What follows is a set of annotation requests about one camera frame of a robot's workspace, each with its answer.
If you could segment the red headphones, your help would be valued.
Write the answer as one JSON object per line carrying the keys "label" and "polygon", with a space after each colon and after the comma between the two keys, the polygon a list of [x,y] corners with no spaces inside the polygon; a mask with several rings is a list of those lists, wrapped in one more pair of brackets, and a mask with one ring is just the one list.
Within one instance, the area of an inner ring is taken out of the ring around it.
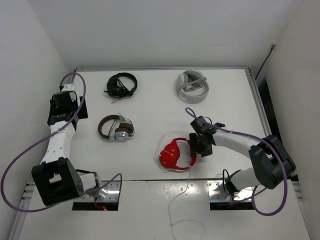
{"label": "red headphones", "polygon": [[180,148],[178,146],[179,141],[186,142],[191,150],[190,140],[183,137],[174,138],[159,154],[159,163],[167,170],[187,171],[196,163],[197,155],[193,154],[190,156],[191,159],[188,167],[180,167],[177,165],[181,156]]}

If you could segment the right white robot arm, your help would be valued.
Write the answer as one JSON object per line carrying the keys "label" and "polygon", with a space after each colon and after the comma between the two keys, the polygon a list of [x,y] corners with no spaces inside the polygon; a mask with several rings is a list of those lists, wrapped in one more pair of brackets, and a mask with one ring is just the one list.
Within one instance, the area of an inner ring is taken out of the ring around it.
{"label": "right white robot arm", "polygon": [[273,190],[296,170],[294,161],[275,135],[258,138],[226,130],[224,124],[212,125],[203,116],[194,119],[190,125],[194,130],[189,134],[191,156],[211,156],[213,147],[218,146],[250,159],[251,168],[239,169],[223,181],[224,192],[230,196],[248,187],[263,186]]}

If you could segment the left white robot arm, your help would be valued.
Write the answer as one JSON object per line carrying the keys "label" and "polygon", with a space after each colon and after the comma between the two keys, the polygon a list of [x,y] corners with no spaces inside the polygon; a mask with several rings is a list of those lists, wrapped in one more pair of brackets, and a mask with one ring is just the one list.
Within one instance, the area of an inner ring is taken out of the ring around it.
{"label": "left white robot arm", "polygon": [[39,165],[33,166],[32,178],[45,206],[82,197],[88,190],[98,186],[97,174],[91,171],[78,172],[70,161],[71,141],[80,119],[88,117],[86,106],[80,107],[80,114],[71,123],[68,121],[79,109],[76,87],[64,84],[53,94],[47,124],[52,137]]}

